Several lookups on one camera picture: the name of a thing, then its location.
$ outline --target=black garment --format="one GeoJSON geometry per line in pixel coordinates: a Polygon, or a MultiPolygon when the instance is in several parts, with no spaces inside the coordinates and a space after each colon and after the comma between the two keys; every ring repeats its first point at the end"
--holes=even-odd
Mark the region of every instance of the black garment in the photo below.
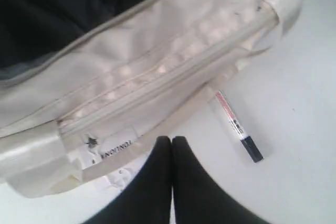
{"type": "Polygon", "coordinates": [[[174,192],[177,224],[267,224],[227,195],[184,137],[159,137],[124,192],[85,224],[168,224],[174,192]]]}
{"type": "Polygon", "coordinates": [[[10,79],[41,64],[141,1],[0,0],[0,79],[10,79]]]}

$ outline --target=white surface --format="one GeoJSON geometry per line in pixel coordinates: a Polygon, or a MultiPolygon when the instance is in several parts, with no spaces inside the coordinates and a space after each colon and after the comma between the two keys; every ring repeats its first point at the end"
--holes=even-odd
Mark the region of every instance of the white surface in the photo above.
{"type": "MultiPolygon", "coordinates": [[[[335,17],[334,0],[307,0],[290,35],[227,84],[226,94],[264,161],[254,164],[229,140],[210,106],[172,134],[187,136],[214,179],[272,223],[336,222],[335,17]]],[[[85,185],[25,199],[0,185],[0,223],[76,224],[116,193],[85,185]]]]}

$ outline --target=white floor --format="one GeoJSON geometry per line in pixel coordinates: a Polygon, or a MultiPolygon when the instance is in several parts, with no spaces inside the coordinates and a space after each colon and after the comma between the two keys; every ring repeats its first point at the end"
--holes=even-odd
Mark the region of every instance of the white floor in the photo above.
{"type": "MultiPolygon", "coordinates": [[[[226,94],[264,155],[262,162],[254,164],[230,139],[210,105],[172,136],[187,136],[222,188],[271,223],[336,223],[335,52],[335,0],[307,0],[289,36],[227,84],[226,94]]],[[[77,224],[116,193],[85,185],[25,199],[0,185],[0,223],[77,224]]]]}

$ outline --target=white bag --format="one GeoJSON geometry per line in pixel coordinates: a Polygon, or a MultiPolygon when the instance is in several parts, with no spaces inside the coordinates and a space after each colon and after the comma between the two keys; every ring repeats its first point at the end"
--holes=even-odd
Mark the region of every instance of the white bag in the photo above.
{"type": "Polygon", "coordinates": [[[149,152],[157,136],[210,100],[247,57],[273,45],[301,2],[146,0],[42,66],[0,83],[0,178],[39,197],[149,152]],[[70,159],[72,151],[125,129],[134,132],[132,144],[111,156],[89,167],[70,159]]]}

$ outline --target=marker pen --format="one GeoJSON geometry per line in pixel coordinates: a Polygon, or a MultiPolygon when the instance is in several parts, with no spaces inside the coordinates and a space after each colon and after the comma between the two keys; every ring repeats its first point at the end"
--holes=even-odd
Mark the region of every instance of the marker pen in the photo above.
{"type": "Polygon", "coordinates": [[[258,147],[254,143],[253,139],[248,134],[246,134],[244,128],[242,127],[240,122],[237,120],[236,115],[233,113],[232,109],[230,108],[225,98],[224,93],[221,90],[219,90],[216,93],[216,97],[217,97],[217,100],[220,102],[221,106],[223,107],[232,129],[234,130],[236,135],[239,137],[239,140],[241,141],[241,143],[247,150],[252,160],[255,163],[263,160],[264,158],[262,154],[260,153],[260,151],[258,150],[258,147]]]}

